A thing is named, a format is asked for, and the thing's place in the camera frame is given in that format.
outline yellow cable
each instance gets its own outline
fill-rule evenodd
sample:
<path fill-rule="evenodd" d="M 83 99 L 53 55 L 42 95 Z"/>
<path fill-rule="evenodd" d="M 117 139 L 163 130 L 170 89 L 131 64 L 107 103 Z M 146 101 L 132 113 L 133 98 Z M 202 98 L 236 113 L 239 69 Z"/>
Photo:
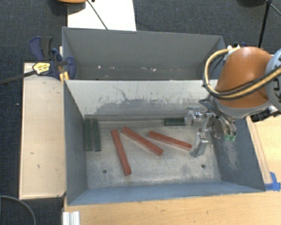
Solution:
<path fill-rule="evenodd" d="M 210 84 L 209 84 L 209 79 L 208 79 L 208 68 L 209 68 L 209 64 L 210 62 L 214 59 L 214 57 L 220 55 L 220 54 L 223 54 L 223 53 L 227 53 L 231 50 L 236 50 L 238 48 L 232 48 L 232 49 L 222 49 L 220 51 L 217 51 L 215 52 L 214 54 L 212 54 L 207 62 L 206 62 L 206 65 L 205 65 L 205 70 L 204 70 L 204 80 L 205 80 L 205 84 L 206 86 L 214 93 L 214 94 L 217 94 L 219 96 L 219 98 L 236 98 L 238 96 L 242 96 L 242 95 L 245 95 L 249 92 L 252 92 L 253 90 L 256 90 L 259 86 L 262 86 L 264 84 L 266 84 L 268 81 L 270 81 L 271 79 L 279 76 L 281 74 L 281 68 L 277 69 L 275 72 L 271 73 L 268 77 L 260 80 L 259 82 L 257 82 L 256 84 L 253 84 L 252 86 L 244 89 L 243 91 L 240 91 L 240 92 L 236 92 L 234 94 L 230 94 L 230 95 L 222 95 L 220 92 L 214 90 Z"/>

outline bin floor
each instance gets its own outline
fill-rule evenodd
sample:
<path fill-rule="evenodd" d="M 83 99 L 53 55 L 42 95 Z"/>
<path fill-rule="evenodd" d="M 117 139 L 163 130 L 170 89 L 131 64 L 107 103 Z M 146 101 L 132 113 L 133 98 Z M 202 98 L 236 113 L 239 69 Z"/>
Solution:
<path fill-rule="evenodd" d="M 136 141 L 122 134 L 122 127 L 147 138 L 163 149 L 158 156 Z M 110 188 L 190 183 L 220 180 L 220 173 L 212 144 L 205 154 L 192 158 L 188 151 L 147 137 L 150 130 L 195 145 L 197 126 L 165 127 L 163 120 L 102 121 L 99 122 L 101 151 L 87 151 L 88 187 Z M 119 131 L 132 174 L 125 176 L 118 158 L 111 130 Z"/>

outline gray metal bin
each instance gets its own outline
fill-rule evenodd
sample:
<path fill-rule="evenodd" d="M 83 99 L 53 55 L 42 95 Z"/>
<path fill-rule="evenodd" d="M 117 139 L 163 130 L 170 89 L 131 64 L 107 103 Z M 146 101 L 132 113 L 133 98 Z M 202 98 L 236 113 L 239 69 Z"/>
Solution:
<path fill-rule="evenodd" d="M 198 126 L 166 127 L 163 120 L 184 117 L 207 96 L 205 59 L 224 47 L 220 36 L 63 28 L 63 55 L 77 65 L 64 85 L 69 205 L 265 191 L 245 120 L 236 123 L 234 142 L 213 139 L 198 158 L 151 140 L 164 150 L 159 157 L 120 134 L 129 176 L 110 135 L 126 126 L 143 137 L 154 130 L 195 143 Z M 84 148 L 85 118 L 98 120 L 101 151 Z"/>

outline blue clamp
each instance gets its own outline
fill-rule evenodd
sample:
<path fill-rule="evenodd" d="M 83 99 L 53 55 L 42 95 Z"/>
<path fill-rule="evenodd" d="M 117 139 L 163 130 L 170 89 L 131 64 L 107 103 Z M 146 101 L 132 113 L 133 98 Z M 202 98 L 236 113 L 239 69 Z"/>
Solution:
<path fill-rule="evenodd" d="M 277 182 L 275 173 L 270 172 L 270 175 L 272 177 L 272 181 L 273 182 L 265 184 L 266 190 L 267 191 L 277 191 L 277 192 L 280 192 L 280 190 L 281 190 L 281 183 Z"/>
<path fill-rule="evenodd" d="M 59 79 L 62 72 L 68 72 L 69 78 L 74 79 L 76 72 L 76 64 L 73 56 L 69 56 L 63 61 L 61 54 L 56 48 L 51 50 L 51 37 L 35 37 L 29 42 L 30 52 L 34 55 L 38 62 L 48 61 L 50 63 L 50 72 L 45 76 Z"/>

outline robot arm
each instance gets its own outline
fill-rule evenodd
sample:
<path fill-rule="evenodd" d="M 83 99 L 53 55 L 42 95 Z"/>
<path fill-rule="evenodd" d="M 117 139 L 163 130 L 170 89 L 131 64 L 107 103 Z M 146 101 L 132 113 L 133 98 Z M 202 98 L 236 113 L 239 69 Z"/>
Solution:
<path fill-rule="evenodd" d="M 215 89 L 208 68 L 218 55 L 228 53 Z M 256 47 L 228 48 L 206 62 L 204 87 L 209 96 L 200 102 L 219 120 L 226 136 L 234 139 L 234 121 L 274 107 L 281 113 L 281 49 L 274 56 Z"/>

